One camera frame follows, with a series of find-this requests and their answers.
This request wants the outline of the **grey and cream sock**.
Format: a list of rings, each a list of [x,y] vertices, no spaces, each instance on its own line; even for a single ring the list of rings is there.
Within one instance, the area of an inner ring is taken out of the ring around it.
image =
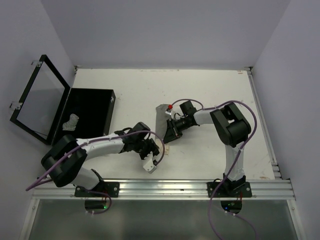
[[[167,131],[167,120],[171,119],[171,113],[167,113],[168,104],[160,104],[155,108],[156,119],[155,119],[155,133],[158,135],[155,137],[155,143],[160,148],[160,153],[163,152],[161,140],[164,140]]]

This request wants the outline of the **grey striped underwear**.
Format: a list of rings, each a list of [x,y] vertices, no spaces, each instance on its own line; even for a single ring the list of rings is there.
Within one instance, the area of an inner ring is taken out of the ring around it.
[[[62,130],[74,132],[76,130],[78,121],[79,117],[76,114],[72,113],[69,117],[69,120],[62,124]]]

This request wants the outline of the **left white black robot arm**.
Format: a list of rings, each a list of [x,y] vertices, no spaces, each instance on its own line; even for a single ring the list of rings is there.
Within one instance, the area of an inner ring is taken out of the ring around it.
[[[150,137],[153,132],[143,122],[109,135],[94,138],[62,137],[42,158],[41,165],[56,187],[72,184],[92,196],[107,192],[106,182],[94,169],[83,166],[85,161],[103,155],[135,152],[142,160],[145,171],[152,173],[164,157],[164,147],[159,147]]]

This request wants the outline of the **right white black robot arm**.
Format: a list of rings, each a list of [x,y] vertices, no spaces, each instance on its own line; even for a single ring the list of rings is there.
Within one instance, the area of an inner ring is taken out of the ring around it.
[[[225,146],[226,164],[223,179],[207,183],[209,197],[235,198],[241,195],[246,184],[244,170],[244,144],[248,142],[251,126],[235,103],[230,102],[221,108],[197,110],[191,100],[180,104],[182,116],[176,119],[172,114],[166,120],[165,144],[179,139],[183,131],[200,125],[214,125],[220,141]]]

